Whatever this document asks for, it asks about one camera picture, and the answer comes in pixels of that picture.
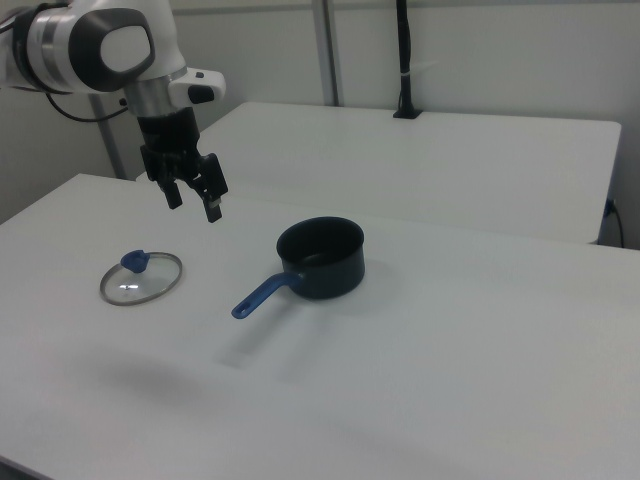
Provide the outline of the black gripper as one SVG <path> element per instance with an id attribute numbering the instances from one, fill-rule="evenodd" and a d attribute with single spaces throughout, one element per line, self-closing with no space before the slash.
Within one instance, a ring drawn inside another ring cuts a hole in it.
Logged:
<path id="1" fill-rule="evenodd" d="M 138 117 L 144 144 L 140 147 L 149 179 L 160 186 L 168 207 L 183 204 L 175 180 L 182 180 L 199 194 L 207 221 L 222 218 L 221 199 L 228 186 L 216 154 L 201 156 L 200 131 L 191 107 L 159 117 Z"/>

